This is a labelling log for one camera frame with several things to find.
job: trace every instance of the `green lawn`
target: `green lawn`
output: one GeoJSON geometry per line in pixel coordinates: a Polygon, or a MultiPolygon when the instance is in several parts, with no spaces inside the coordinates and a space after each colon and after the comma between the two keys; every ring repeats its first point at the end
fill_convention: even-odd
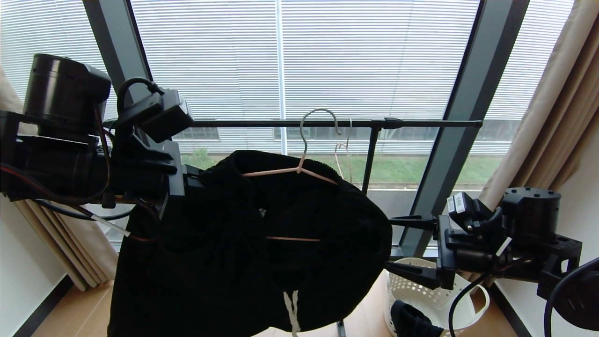
{"type": "MultiPolygon", "coordinates": [[[[223,158],[223,156],[208,155],[205,149],[199,149],[193,154],[184,154],[181,157],[184,164],[201,169],[207,169],[223,158]]],[[[333,155],[312,155],[309,158],[325,163],[339,171],[333,155]]],[[[344,178],[349,180],[349,158],[342,154],[338,155],[338,159],[344,178]]],[[[375,155],[370,181],[372,183],[417,184],[422,179],[427,161],[428,157],[375,155]]],[[[458,184],[484,185],[500,161],[501,158],[498,157],[468,157],[459,176],[458,184]]],[[[351,162],[353,182],[360,183],[364,178],[366,156],[352,155],[351,162]]]]}

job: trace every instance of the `white drawstring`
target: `white drawstring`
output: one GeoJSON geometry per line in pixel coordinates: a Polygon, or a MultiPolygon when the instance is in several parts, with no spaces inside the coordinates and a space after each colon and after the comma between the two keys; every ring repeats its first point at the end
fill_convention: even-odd
{"type": "Polygon", "coordinates": [[[291,335],[293,337],[298,337],[298,332],[300,332],[300,322],[298,321],[298,291],[294,290],[291,297],[293,298],[293,306],[292,300],[289,298],[289,295],[287,295],[287,292],[283,292],[285,307],[287,308],[289,321],[291,322],[291,335]]]}

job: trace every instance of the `beige curtain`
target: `beige curtain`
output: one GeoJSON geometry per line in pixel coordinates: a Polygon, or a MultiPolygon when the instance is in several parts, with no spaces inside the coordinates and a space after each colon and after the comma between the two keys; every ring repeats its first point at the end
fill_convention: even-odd
{"type": "Polygon", "coordinates": [[[574,3],[512,145],[479,197],[487,207],[509,187],[559,191],[576,171],[599,130],[598,13],[599,1],[574,3]]]}
{"type": "MultiPolygon", "coordinates": [[[[23,110],[23,103],[1,66],[0,110],[19,113],[23,110]]],[[[19,133],[35,135],[37,127],[21,123],[19,133]]],[[[114,279],[118,255],[95,221],[62,216],[28,200],[15,204],[77,288],[85,290],[114,279]]]]}

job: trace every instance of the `black cloth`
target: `black cloth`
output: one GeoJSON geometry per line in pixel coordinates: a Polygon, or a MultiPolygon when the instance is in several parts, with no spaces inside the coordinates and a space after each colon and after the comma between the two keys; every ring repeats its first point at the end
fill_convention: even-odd
{"type": "Polygon", "coordinates": [[[349,315],[389,258],[391,225],[360,190],[317,161],[306,160],[304,168],[338,185],[305,173],[242,176],[298,161],[235,151],[198,175],[204,188],[185,200],[177,219],[156,226],[135,208],[128,230],[158,241],[123,240],[108,335],[291,331],[283,292],[291,297],[294,290],[302,331],[349,315]]]}
{"type": "Polygon", "coordinates": [[[391,320],[397,337],[439,337],[443,328],[431,324],[420,310],[396,300],[391,306],[391,320]]]}

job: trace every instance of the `laundry basket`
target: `laundry basket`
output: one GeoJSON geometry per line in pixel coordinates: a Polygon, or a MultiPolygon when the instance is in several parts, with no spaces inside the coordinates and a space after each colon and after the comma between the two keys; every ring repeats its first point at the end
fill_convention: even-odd
{"type": "MultiPolygon", "coordinates": [[[[411,264],[414,266],[422,266],[428,268],[436,268],[437,265],[434,262],[426,261],[421,258],[407,257],[396,261],[398,263],[411,264]]],[[[401,276],[388,273],[387,278],[387,292],[389,296],[389,305],[385,309],[385,321],[389,331],[397,337],[397,332],[393,321],[391,320],[391,306],[395,303],[395,300],[402,300],[403,302],[413,306],[414,308],[422,311],[435,326],[442,327],[444,329],[441,336],[450,336],[449,333],[449,308],[453,302],[453,299],[469,284],[463,277],[456,275],[453,283],[453,290],[445,290],[437,288],[430,290],[429,288],[423,287],[417,283],[414,283],[401,276]]],[[[464,296],[458,303],[453,314],[453,329],[455,335],[458,336],[467,327],[476,323],[479,318],[489,308],[489,293],[486,289],[478,285],[480,290],[485,295],[485,306],[476,312],[470,296],[464,296]]]]}

